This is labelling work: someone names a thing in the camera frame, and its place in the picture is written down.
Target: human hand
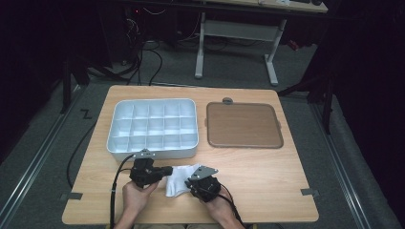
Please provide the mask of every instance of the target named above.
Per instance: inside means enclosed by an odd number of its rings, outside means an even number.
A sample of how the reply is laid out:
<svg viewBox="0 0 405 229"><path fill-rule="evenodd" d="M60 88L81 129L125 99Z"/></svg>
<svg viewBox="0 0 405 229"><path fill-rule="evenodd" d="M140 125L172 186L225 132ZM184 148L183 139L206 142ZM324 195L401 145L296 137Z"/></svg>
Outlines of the human hand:
<svg viewBox="0 0 405 229"><path fill-rule="evenodd" d="M231 200L230 194L223 188L219 194ZM225 199L216 197L209 202L200 200L200 203L207 208L209 215L224 229L244 229L243 225L236 219L231 205Z"/></svg>
<svg viewBox="0 0 405 229"><path fill-rule="evenodd" d="M134 181L126 183L122 187L124 208L122 216L114 228L131 228L138 214L145 208L152 192L158 187L159 182L142 189Z"/></svg>

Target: forearm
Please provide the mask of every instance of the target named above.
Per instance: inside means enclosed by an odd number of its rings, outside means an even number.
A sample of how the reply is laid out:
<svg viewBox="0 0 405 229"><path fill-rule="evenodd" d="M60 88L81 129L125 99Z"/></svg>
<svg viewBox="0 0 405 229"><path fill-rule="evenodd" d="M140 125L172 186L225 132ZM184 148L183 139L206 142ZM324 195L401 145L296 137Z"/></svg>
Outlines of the forearm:
<svg viewBox="0 0 405 229"><path fill-rule="evenodd" d="M132 228L134 225L135 219L137 218L138 214L130 213L129 211L125 211L122 213L121 218L116 223L114 229L129 229Z"/></svg>
<svg viewBox="0 0 405 229"><path fill-rule="evenodd" d="M245 229L243 225L235 218L219 221L223 229Z"/></svg>

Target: white shelf leg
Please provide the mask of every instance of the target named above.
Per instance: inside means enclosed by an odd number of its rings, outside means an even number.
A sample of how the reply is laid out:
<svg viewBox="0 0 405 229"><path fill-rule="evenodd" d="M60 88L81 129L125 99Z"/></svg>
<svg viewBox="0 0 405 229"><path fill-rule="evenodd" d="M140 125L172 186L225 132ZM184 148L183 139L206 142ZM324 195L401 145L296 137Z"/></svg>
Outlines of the white shelf leg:
<svg viewBox="0 0 405 229"><path fill-rule="evenodd" d="M284 27L286 26L286 23L287 23L287 19L283 19L281 21L280 26L276 32L276 37L274 39L273 46L271 48L271 52L270 52L270 54L265 55L268 77L270 78L270 84L272 86L278 85L277 75L276 75L276 72L274 71L274 66L273 66L273 58L277 51L277 47L280 43L281 36L283 35L283 31L284 31Z"/></svg>
<svg viewBox="0 0 405 229"><path fill-rule="evenodd" d="M202 12L202 22L200 28L200 45L199 52L197 53L197 63L196 63L196 78L203 78L203 38L205 32L205 12Z"/></svg>

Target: white compartment tray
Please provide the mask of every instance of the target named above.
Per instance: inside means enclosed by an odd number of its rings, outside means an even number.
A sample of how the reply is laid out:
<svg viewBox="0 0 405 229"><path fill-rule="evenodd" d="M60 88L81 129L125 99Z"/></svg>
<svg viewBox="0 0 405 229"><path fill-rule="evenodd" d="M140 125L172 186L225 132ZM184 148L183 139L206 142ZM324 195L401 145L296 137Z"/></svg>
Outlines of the white compartment tray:
<svg viewBox="0 0 405 229"><path fill-rule="evenodd" d="M115 107L107 150L118 161L129 155L153 159L196 154L196 104L188 98L123 100Z"/></svg>

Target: brown tray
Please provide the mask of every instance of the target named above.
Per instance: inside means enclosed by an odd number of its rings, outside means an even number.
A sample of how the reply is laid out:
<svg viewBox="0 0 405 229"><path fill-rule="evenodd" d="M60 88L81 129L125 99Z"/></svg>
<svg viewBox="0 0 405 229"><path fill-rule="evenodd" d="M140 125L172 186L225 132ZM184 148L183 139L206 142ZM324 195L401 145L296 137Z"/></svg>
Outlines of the brown tray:
<svg viewBox="0 0 405 229"><path fill-rule="evenodd" d="M211 102L206 107L208 142L214 147L281 148L274 108L262 103Z"/></svg>

